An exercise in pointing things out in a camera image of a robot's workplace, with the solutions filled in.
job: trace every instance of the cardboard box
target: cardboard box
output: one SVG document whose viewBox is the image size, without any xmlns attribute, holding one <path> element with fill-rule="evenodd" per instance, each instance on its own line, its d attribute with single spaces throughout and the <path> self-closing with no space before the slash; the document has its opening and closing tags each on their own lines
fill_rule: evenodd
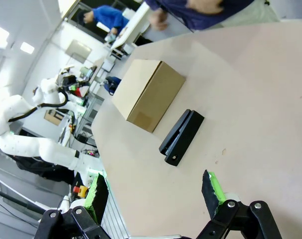
<svg viewBox="0 0 302 239">
<path fill-rule="evenodd" d="M 157 60 L 134 60 L 112 102 L 123 117 L 153 132 L 182 87 L 185 78 Z"/>
</svg>

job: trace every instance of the box top flap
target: box top flap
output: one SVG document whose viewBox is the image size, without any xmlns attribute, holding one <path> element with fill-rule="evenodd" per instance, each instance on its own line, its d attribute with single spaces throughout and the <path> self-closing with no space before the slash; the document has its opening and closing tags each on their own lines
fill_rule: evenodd
<svg viewBox="0 0 302 239">
<path fill-rule="evenodd" d="M 160 65 L 159 60 L 139 60 L 131 63 L 112 97 L 113 104 L 124 118 L 128 118 L 152 75 Z"/>
</svg>

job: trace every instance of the black hair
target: black hair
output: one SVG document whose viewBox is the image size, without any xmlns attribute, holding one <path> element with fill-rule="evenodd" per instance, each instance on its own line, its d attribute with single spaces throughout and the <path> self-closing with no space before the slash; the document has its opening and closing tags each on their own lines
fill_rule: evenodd
<svg viewBox="0 0 302 239">
<path fill-rule="evenodd" d="M 85 25 L 85 21 L 84 21 L 84 17 L 85 17 L 85 14 L 88 13 L 90 11 L 88 10 L 80 10 L 77 14 L 77 22 L 78 24 L 84 26 Z"/>
</svg>

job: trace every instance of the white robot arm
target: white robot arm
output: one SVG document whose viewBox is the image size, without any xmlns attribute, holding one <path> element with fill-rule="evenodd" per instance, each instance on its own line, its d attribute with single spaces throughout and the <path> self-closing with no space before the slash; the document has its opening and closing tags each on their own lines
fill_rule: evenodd
<svg viewBox="0 0 302 239">
<path fill-rule="evenodd" d="M 103 171 L 101 160 L 71 148 L 64 147 L 48 138 L 34 138 L 14 135 L 10 132 L 9 123 L 24 118 L 37 108 L 69 108 L 77 111 L 78 106 L 66 102 L 66 94 L 59 92 L 55 82 L 43 80 L 38 87 L 34 100 L 37 107 L 31 106 L 22 96 L 14 95 L 0 105 L 0 149 L 10 155 L 37 157 L 44 161 L 67 167 L 79 172 L 83 184 L 89 186 L 97 173 Z"/>
</svg>

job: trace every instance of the black stapler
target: black stapler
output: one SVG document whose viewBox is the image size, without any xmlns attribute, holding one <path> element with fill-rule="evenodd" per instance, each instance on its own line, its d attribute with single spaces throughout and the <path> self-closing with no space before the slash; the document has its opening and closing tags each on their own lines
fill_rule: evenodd
<svg viewBox="0 0 302 239">
<path fill-rule="evenodd" d="M 175 123 L 159 148 L 168 164 L 179 164 L 203 120 L 198 112 L 187 109 Z"/>
</svg>

